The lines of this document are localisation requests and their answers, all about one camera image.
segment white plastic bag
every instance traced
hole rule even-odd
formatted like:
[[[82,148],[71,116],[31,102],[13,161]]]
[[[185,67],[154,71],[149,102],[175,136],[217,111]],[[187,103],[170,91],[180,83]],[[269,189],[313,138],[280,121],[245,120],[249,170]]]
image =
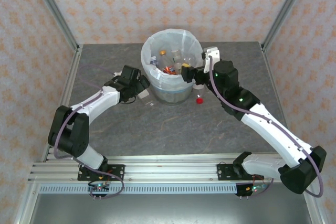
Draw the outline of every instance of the white plastic bag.
[[[203,63],[202,47],[191,32],[182,29],[167,29],[160,31],[147,39],[141,49],[141,63],[151,85],[164,91],[182,91],[190,88],[193,83],[183,81],[181,75],[163,73],[156,66],[151,65],[151,56],[159,59],[159,51],[166,50],[168,57],[172,50],[179,49],[182,59],[193,67],[200,67]]]

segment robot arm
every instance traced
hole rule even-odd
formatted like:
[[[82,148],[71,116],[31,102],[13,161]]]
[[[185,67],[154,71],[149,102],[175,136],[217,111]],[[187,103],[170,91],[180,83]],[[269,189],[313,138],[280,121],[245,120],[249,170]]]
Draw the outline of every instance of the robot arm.
[[[120,102],[127,102],[148,88],[149,85],[147,78],[141,75],[139,69],[124,66],[121,75],[105,83],[101,91],[79,104],[71,107],[60,106],[56,110],[48,143],[55,146],[57,135],[65,119],[77,110],[67,123],[69,126],[61,132],[57,148],[92,169],[107,172],[106,158],[89,145],[89,125],[105,110]]]
[[[222,107],[227,113],[255,130],[282,157],[271,159],[244,152],[233,162],[233,173],[238,178],[253,174],[280,178],[291,191],[303,193],[317,176],[310,160],[314,161],[321,171],[326,156],[325,150],[320,146],[312,148],[300,140],[278,122],[255,95],[240,87],[238,70],[231,61],[220,60],[219,50],[216,47],[204,49],[202,57],[205,60],[204,67],[193,68],[182,65],[184,81],[191,82],[194,79],[196,84],[205,84],[221,100]]]

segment cable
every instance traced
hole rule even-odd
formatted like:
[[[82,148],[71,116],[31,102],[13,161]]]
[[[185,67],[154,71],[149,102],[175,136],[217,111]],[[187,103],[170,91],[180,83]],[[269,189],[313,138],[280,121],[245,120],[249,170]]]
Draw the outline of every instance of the cable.
[[[318,194],[314,194],[308,190],[305,190],[305,192],[311,196],[314,196],[316,198],[320,198],[322,197],[323,195],[323,181],[322,181],[322,176],[320,174],[320,171],[316,165],[316,163],[314,162],[314,160],[312,159],[312,157],[307,153],[307,151],[305,149],[303,149],[303,147],[286,131],[284,130],[280,125],[278,125],[277,123],[273,122],[272,120],[270,120],[269,118],[267,118],[266,116],[264,115],[261,115],[261,114],[258,114],[256,112],[253,112],[253,111],[249,111],[249,110],[244,110],[244,109],[241,109],[237,106],[234,106],[232,105],[231,103],[229,103],[228,101],[226,101],[220,94],[220,92],[218,91],[216,85],[215,85],[215,80],[214,80],[214,76],[213,76],[213,58],[212,56],[209,56],[210,58],[210,82],[211,82],[211,85],[217,95],[217,97],[222,101],[224,102],[227,106],[229,106],[230,108],[234,109],[234,110],[237,110],[237,111],[240,111],[240,112],[243,112],[243,113],[246,113],[246,114],[251,114],[251,115],[254,115],[254,116],[257,116],[259,118],[262,118],[264,120],[266,120],[267,122],[270,122],[273,126],[275,126],[276,128],[278,128],[281,132],[283,132],[283,134],[288,137],[299,149],[302,149],[302,152],[305,154],[305,156],[307,157],[307,159],[309,160],[309,162],[311,163],[311,165],[313,166],[314,170],[315,170],[315,173],[317,175],[317,178],[318,178],[318,181],[319,181],[319,184],[320,184],[320,192]]]
[[[258,175],[258,174],[254,174],[253,175],[253,182],[255,182],[256,177],[259,177],[259,179],[261,179],[262,182],[265,183],[264,179],[260,175]]]
[[[268,186],[265,188],[265,190],[263,190],[262,192],[260,192],[258,194],[253,194],[253,195],[251,195],[249,197],[257,197],[258,195],[263,194],[264,192],[266,192],[271,187],[271,185],[273,184],[273,182],[274,182],[274,179],[272,178],[271,182],[268,184]]]
[[[91,170],[91,171],[94,172],[94,173],[99,173],[99,174],[107,175],[107,176],[110,176],[110,177],[112,177],[112,178],[116,178],[117,180],[119,180],[119,181],[121,182],[121,189],[120,189],[118,192],[116,192],[115,194],[109,194],[109,195],[106,195],[106,196],[104,196],[104,197],[100,197],[100,199],[112,198],[112,197],[114,197],[114,196],[117,196],[117,195],[121,194],[121,192],[124,191],[124,189],[125,189],[125,184],[124,184],[124,181],[123,181],[120,177],[118,177],[118,176],[116,176],[116,175],[113,175],[113,174],[110,174],[110,173],[102,172],[102,171],[100,171],[100,170],[95,170],[95,169],[93,169],[93,168],[91,168],[91,167],[89,167],[89,166],[87,166],[87,165],[84,165],[84,164],[82,164],[82,165],[83,165],[86,169],[89,169],[89,170]],[[93,193],[92,193],[94,189],[97,189],[97,186],[91,188],[91,190],[90,190],[90,196],[91,196],[92,198],[95,199],[96,197],[95,197],[95,195],[93,195]]]
[[[97,67],[97,68],[99,68],[99,69],[101,69],[101,70],[104,70],[104,71],[106,71],[106,72],[108,72],[108,73],[113,74],[113,73],[112,73],[111,71],[109,71],[108,69],[106,69],[106,68],[104,68],[104,67],[101,67],[101,66],[94,65],[94,64],[83,65],[81,68],[79,68],[79,72],[78,72],[78,73],[79,73],[79,74],[78,74],[79,79],[80,79],[83,83],[85,83],[85,84],[87,84],[87,85],[89,85],[89,86],[98,88],[98,89],[100,90],[100,93],[99,93],[96,97],[92,98],[90,101],[84,103],[82,106],[79,106],[79,107],[77,107],[76,109],[74,109],[74,110],[67,116],[67,118],[64,120],[64,122],[63,122],[61,128],[59,129],[59,132],[58,132],[58,134],[57,134],[56,140],[55,140],[55,144],[54,144],[54,156],[55,156],[56,159],[63,159],[63,158],[68,158],[68,157],[69,157],[69,158],[72,158],[73,160],[75,160],[75,161],[77,161],[79,164],[81,164],[83,167],[85,167],[86,169],[91,170],[91,171],[94,172],[94,173],[99,173],[99,174],[103,174],[103,175],[108,175],[108,176],[111,176],[111,177],[116,178],[117,180],[119,180],[119,181],[121,182],[121,184],[122,184],[121,189],[120,189],[117,193],[115,193],[115,194],[111,194],[111,195],[108,195],[108,196],[105,196],[105,197],[100,197],[100,199],[105,199],[105,198],[111,198],[111,197],[113,197],[113,196],[116,196],[116,195],[120,194],[120,193],[125,189],[124,182],[122,181],[122,179],[121,179],[120,177],[118,177],[118,176],[116,176],[116,175],[113,175],[113,174],[109,174],[109,173],[105,173],[105,172],[102,172],[102,171],[93,169],[93,168],[91,168],[91,167],[89,167],[89,166],[83,164],[82,162],[80,162],[79,160],[77,160],[76,158],[74,158],[72,155],[59,156],[58,153],[57,153],[57,150],[58,150],[58,144],[59,144],[60,137],[62,136],[62,133],[63,133],[65,127],[67,126],[67,123],[69,122],[69,120],[73,117],[74,114],[77,113],[77,111],[79,111],[79,110],[81,110],[82,108],[86,107],[87,105],[89,105],[89,104],[91,104],[91,103],[97,101],[97,100],[102,96],[102,94],[103,94],[103,89],[102,89],[100,86],[97,86],[97,85],[95,85],[95,84],[93,84],[93,83],[91,83],[91,82],[89,82],[89,81],[86,81],[86,80],[84,80],[84,79],[81,77],[81,75],[80,75],[80,70],[83,69],[83,68],[85,68],[85,67],[88,67],[88,66],[91,66],[91,67]],[[90,191],[90,196],[91,196],[92,198],[95,199],[95,196],[92,194],[92,191],[93,191],[93,189],[91,189],[91,191]]]

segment red cap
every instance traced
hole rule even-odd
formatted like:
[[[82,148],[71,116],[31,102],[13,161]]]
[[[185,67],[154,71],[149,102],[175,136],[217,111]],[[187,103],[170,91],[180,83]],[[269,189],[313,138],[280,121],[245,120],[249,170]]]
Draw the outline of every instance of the red cap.
[[[197,104],[202,104],[203,103],[203,99],[202,98],[197,98],[196,99],[196,103]]]

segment gray stone tabletop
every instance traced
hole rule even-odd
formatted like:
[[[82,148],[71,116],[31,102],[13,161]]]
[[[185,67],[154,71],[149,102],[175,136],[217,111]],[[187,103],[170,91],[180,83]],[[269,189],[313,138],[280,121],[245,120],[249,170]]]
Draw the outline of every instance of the gray stone tabletop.
[[[240,85],[256,95],[284,123],[259,43],[204,42],[201,45],[216,46],[222,59],[232,60],[239,71]],[[84,45],[79,66],[92,63],[117,72],[130,65],[143,71],[141,48],[142,44]],[[81,76],[100,86],[112,78],[95,68],[85,69]],[[96,92],[76,76],[70,105]],[[200,105],[191,94],[187,101],[174,106],[156,101],[154,106],[146,108],[141,100],[113,106],[90,125],[90,144],[105,156],[274,151],[256,132],[228,115],[208,90]]]

